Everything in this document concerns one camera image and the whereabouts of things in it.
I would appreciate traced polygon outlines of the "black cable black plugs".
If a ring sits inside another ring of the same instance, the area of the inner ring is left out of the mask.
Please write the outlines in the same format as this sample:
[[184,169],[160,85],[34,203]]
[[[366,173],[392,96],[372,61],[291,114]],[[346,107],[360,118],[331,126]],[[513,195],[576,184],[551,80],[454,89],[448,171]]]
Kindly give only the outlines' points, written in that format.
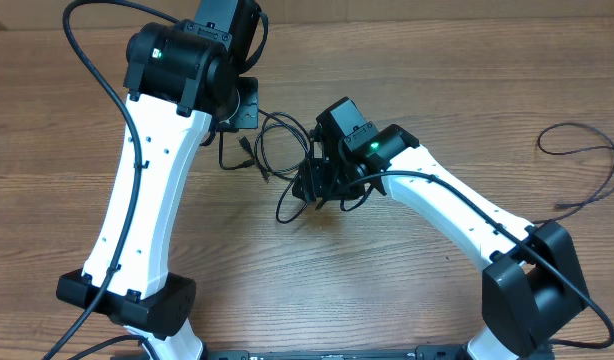
[[[573,132],[565,133],[564,139],[549,135],[551,131],[576,128],[594,140],[579,147],[580,141]],[[545,156],[564,158],[562,164],[549,162],[554,168],[548,170],[548,178],[564,171],[561,180],[555,182],[572,195],[571,200],[556,200],[549,212],[550,217],[532,220],[536,226],[550,220],[562,221],[582,211],[586,206],[598,203],[614,194],[614,140],[598,128],[578,122],[557,123],[543,129],[536,137],[535,148]]]

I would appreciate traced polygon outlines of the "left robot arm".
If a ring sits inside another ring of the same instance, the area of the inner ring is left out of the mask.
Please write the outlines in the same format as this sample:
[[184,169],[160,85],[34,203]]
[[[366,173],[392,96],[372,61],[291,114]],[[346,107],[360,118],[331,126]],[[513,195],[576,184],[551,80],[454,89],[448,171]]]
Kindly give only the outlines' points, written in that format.
[[189,320],[194,280],[168,268],[171,232],[197,150],[219,131],[258,123],[258,83],[250,69],[269,22],[253,1],[204,1],[195,17],[157,13],[129,40],[123,148],[96,244],[56,295],[125,328],[148,359],[206,355]]

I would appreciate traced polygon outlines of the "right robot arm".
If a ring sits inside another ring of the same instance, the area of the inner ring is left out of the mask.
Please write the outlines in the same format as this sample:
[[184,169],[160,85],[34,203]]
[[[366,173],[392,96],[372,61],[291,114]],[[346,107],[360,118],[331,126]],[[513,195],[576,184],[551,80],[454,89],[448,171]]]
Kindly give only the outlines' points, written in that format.
[[383,130],[344,97],[311,133],[320,157],[302,166],[293,196],[348,212],[378,192],[425,218],[480,272],[485,328],[463,346],[420,346],[420,359],[550,359],[555,334],[581,313],[588,290],[569,232],[488,201],[444,169],[398,125]]

